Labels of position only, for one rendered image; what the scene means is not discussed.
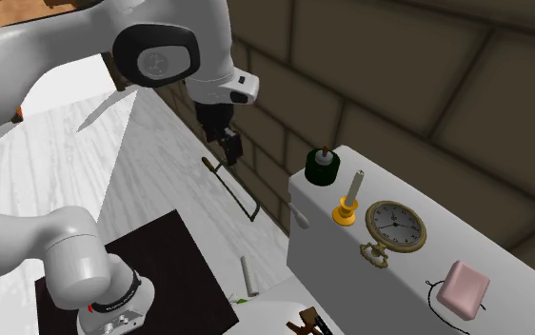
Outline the black hacksaw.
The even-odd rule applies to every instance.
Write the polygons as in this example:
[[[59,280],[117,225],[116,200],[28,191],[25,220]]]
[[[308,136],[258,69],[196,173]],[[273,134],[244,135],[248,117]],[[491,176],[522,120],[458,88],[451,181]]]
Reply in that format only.
[[[223,167],[222,163],[219,163],[217,166],[215,166],[207,157],[203,156],[201,158],[202,163],[204,166],[209,170],[211,174],[213,174],[217,180],[220,182],[220,184],[225,188],[225,190],[228,192],[228,194],[232,197],[232,199],[235,201],[237,206],[243,211],[243,213],[248,217],[248,219],[251,222],[254,222],[257,218],[259,211],[261,209],[260,203],[251,196],[250,199],[254,203],[254,209],[253,211],[249,211],[245,204],[241,202],[241,200],[238,198],[237,194],[229,187],[229,184],[221,177],[219,174],[219,170]]]

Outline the dark green candle jar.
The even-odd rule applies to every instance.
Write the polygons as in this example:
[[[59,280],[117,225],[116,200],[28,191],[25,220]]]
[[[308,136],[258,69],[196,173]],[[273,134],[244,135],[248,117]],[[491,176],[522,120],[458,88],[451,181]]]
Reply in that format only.
[[[327,187],[335,182],[340,165],[340,157],[324,146],[307,154],[304,174],[311,184]]]

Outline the dark robot stand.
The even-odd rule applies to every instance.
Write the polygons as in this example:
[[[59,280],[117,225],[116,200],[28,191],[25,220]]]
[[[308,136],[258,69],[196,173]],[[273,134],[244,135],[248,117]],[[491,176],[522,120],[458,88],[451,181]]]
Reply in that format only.
[[[109,244],[82,207],[45,218],[39,335],[225,335],[238,323],[177,211]]]

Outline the white cylinder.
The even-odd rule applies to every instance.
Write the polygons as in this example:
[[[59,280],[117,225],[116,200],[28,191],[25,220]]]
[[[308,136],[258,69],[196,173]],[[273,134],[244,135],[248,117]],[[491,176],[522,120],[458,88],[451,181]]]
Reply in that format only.
[[[252,262],[247,255],[240,258],[241,267],[243,271],[244,281],[246,285],[247,295],[255,297],[259,294],[259,289],[256,283]]]

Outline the white candle in yellow holder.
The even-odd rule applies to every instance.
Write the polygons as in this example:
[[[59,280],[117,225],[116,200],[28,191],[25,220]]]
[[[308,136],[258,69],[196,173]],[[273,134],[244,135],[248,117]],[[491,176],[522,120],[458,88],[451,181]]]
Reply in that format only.
[[[361,169],[356,171],[347,194],[340,198],[339,206],[332,210],[332,219],[336,224],[349,227],[355,223],[354,210],[358,207],[356,197],[364,176],[365,174]]]

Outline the white toilet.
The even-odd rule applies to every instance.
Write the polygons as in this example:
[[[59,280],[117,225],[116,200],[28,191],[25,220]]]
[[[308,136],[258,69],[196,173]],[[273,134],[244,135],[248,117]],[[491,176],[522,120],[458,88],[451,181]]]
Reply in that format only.
[[[427,305],[428,285],[442,281],[452,264],[463,261],[490,279],[472,321],[463,321],[437,302],[447,321],[471,335],[535,335],[535,270],[489,240],[417,188],[379,167],[348,146],[328,187],[311,184],[304,172],[289,179],[293,206],[287,267],[312,295],[335,335],[463,335],[440,321]],[[336,224],[332,210],[347,194],[354,174],[365,176],[358,191],[355,223]],[[377,201],[395,201],[424,221],[427,238],[413,253],[390,251],[379,269],[360,253],[372,242],[367,209]]]

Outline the gold pocket watch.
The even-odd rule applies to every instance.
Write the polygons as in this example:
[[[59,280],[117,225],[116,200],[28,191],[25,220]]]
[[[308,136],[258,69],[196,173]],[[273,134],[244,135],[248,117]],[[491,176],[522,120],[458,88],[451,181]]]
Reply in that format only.
[[[416,212],[398,202],[378,201],[366,212],[365,222],[375,243],[360,245],[361,255],[377,268],[387,268],[387,250],[396,253],[418,251],[426,242],[423,220]]]

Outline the brown and black tool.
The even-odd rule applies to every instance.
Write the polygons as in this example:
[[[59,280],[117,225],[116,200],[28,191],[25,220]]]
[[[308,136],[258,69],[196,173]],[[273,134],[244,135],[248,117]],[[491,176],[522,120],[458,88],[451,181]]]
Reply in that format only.
[[[314,306],[300,311],[299,316],[304,323],[302,326],[292,322],[286,323],[286,326],[296,335],[333,335]]]

